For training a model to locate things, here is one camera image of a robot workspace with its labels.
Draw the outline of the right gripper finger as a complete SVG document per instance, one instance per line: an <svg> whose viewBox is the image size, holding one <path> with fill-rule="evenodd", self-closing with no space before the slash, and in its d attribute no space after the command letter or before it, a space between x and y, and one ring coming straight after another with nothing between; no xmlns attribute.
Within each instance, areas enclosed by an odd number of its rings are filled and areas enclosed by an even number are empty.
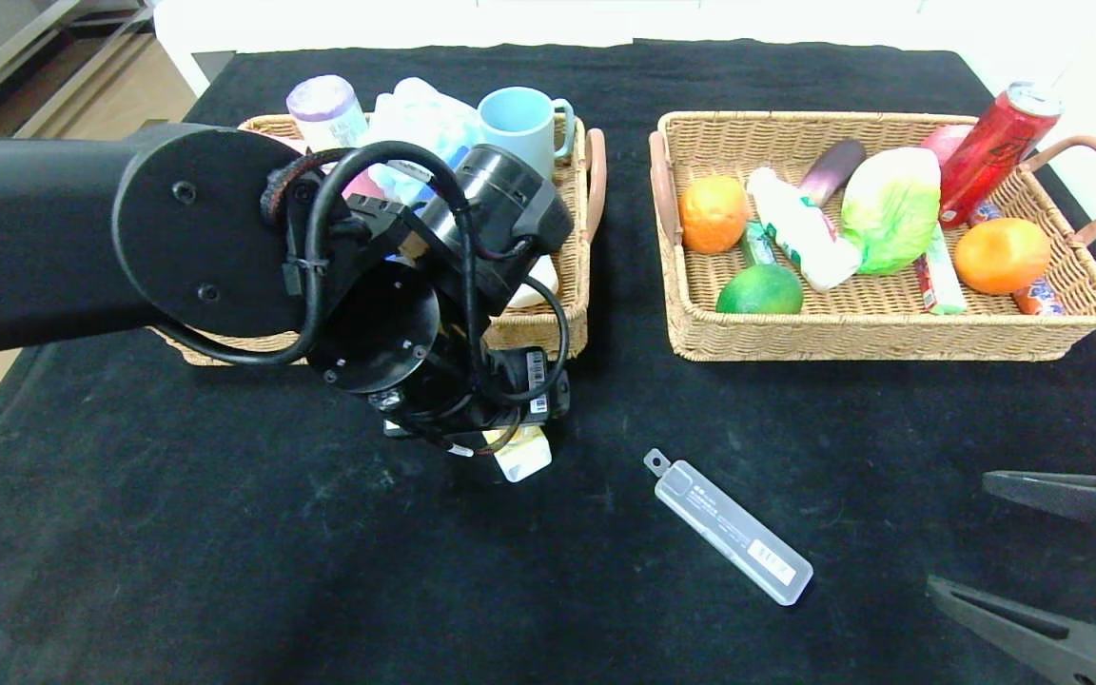
<svg viewBox="0 0 1096 685"><path fill-rule="evenodd" d="M989 494L1050 515L1096 524L1096 473L990 471Z"/></svg>
<svg viewBox="0 0 1096 685"><path fill-rule="evenodd" d="M932 603L949 619L1052 684L1096 684L1096 625L928 576Z"/></svg>

